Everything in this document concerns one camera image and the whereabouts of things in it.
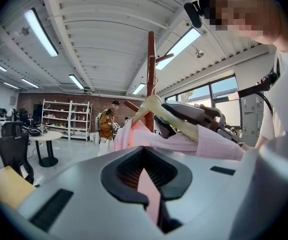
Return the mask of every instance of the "floor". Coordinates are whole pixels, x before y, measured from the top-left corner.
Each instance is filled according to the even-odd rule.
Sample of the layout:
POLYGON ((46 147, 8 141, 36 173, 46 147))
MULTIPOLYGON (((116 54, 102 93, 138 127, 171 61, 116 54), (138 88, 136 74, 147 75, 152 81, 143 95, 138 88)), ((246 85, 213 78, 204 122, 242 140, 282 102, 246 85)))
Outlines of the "floor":
MULTIPOLYGON (((99 150, 99 146, 95 146, 91 141, 86 142, 80 139, 72 139, 68 141, 68 139, 64 137, 59 140, 52 141, 52 145, 53 153, 54 156, 58 159, 58 163, 55 166, 49 168, 41 167, 38 164, 35 142, 32 142, 31 145, 28 146, 27 157, 30 157, 28 161, 34 170, 34 185, 42 185, 44 182, 48 181, 50 178, 54 177, 71 165, 96 157, 99 150)), ((47 156, 45 142, 42 143, 42 146, 39 147, 39 150, 42 157, 47 156)), ((3 167, 3 163, 0 158, 0 168, 1 167, 3 167)))

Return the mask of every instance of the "ceiling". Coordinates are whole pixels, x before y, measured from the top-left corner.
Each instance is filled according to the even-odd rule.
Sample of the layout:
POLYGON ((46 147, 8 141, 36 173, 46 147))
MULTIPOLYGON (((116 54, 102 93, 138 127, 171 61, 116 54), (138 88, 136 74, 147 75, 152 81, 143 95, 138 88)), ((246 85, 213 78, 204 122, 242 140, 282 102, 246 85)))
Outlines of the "ceiling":
MULTIPOLYGON (((156 54, 163 56, 191 27, 183 10, 194 0, 9 0, 0 12, 0 82, 36 92, 79 93, 76 75, 93 93, 131 96, 147 76, 147 38, 153 31, 156 54), (58 51, 51 57, 29 28, 24 13, 35 8, 58 51)), ((258 45, 248 38, 210 30, 163 70, 156 70, 159 93, 198 72, 258 45), (204 56, 195 58, 196 49, 204 56)), ((145 95, 145 88, 138 94, 145 95)))

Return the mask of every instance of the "black office chair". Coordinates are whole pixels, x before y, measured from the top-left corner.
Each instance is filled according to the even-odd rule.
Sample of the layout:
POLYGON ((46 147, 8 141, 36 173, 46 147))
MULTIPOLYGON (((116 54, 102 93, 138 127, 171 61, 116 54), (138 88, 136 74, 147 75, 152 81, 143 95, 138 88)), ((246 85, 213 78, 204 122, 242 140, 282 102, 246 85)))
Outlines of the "black office chair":
POLYGON ((29 134, 22 132, 22 124, 22 122, 6 122, 3 125, 2 138, 0 138, 0 157, 5 167, 12 167, 22 177, 20 167, 24 166, 28 174, 25 180, 33 184, 34 171, 27 161, 29 134))
POLYGON ((20 121, 18 122, 7 121, 4 123, 1 129, 2 137, 19 136, 22 133, 23 133, 23 122, 20 121))

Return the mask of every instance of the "wooden coat rack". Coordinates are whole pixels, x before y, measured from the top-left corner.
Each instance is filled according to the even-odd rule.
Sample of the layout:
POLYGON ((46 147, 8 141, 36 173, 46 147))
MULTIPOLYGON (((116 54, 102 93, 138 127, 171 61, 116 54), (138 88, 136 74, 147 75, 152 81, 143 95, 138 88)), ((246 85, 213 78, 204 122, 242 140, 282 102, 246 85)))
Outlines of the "wooden coat rack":
MULTIPOLYGON (((147 83, 146 83, 146 97, 155 94, 155 87, 156 87, 156 64, 162 62, 166 59, 173 57, 174 54, 170 53, 164 55, 163 57, 156 58, 156 51, 155 51, 155 33, 150 31, 148 33, 148 51, 147 51, 147 83)), ((139 108, 135 106, 133 103, 126 100, 124 102, 131 110, 138 112, 139 108)), ((149 112, 145 116, 145 125, 146 127, 153 133, 154 132, 154 115, 152 112, 149 112)))

